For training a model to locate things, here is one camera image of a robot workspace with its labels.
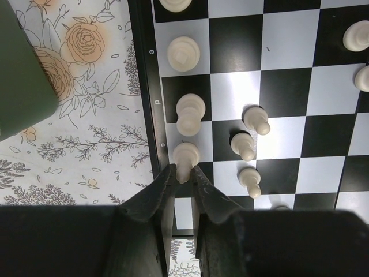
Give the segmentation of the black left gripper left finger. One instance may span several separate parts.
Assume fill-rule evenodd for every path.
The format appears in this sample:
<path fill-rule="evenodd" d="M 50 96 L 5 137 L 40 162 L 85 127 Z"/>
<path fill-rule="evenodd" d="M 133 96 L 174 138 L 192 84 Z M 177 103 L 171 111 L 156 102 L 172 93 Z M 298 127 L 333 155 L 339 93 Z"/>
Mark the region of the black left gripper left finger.
<path fill-rule="evenodd" d="M 1 208 L 2 276 L 167 276 L 176 167 L 121 205 Z"/>

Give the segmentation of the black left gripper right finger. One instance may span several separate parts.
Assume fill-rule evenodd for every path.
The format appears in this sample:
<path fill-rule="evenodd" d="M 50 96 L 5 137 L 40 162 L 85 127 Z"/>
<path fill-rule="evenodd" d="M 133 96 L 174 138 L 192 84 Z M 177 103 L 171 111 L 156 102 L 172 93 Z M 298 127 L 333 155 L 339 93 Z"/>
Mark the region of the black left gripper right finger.
<path fill-rule="evenodd" d="M 191 171 L 202 276 L 367 276 L 368 226 L 348 211 L 248 211 Z"/>

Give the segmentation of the white chess bishop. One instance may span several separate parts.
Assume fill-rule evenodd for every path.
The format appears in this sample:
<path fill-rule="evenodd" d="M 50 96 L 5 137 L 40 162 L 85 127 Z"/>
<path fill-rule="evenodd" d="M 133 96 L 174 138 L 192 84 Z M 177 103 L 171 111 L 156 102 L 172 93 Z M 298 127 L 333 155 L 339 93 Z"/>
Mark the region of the white chess bishop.
<path fill-rule="evenodd" d="M 175 147 L 173 159 L 176 165 L 176 179 L 180 184 L 184 184 L 190 179 L 192 168 L 200 161 L 200 151 L 192 143 L 181 143 Z"/>

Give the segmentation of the black white chess board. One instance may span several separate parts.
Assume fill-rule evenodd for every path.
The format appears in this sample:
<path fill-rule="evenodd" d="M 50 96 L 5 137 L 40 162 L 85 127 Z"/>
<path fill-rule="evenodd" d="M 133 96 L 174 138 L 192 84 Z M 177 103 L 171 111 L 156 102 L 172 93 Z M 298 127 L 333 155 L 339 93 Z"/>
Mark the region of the black white chess board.
<path fill-rule="evenodd" d="M 128 5 L 154 175 L 190 142 L 211 183 L 246 209 L 339 209 L 368 221 L 368 93 L 355 86 L 368 51 L 343 44 L 368 20 L 367 1 Z M 167 58 L 180 36 L 201 52 L 188 72 Z M 191 137 L 176 127 L 188 93 L 206 106 Z"/>

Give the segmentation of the green plastic tray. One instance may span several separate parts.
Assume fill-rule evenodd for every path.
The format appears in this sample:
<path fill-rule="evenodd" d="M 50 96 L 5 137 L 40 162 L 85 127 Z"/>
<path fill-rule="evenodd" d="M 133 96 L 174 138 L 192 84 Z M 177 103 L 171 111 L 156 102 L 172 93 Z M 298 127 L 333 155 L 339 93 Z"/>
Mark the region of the green plastic tray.
<path fill-rule="evenodd" d="M 1 140 L 50 117 L 58 99 L 8 1 L 1 1 Z"/>

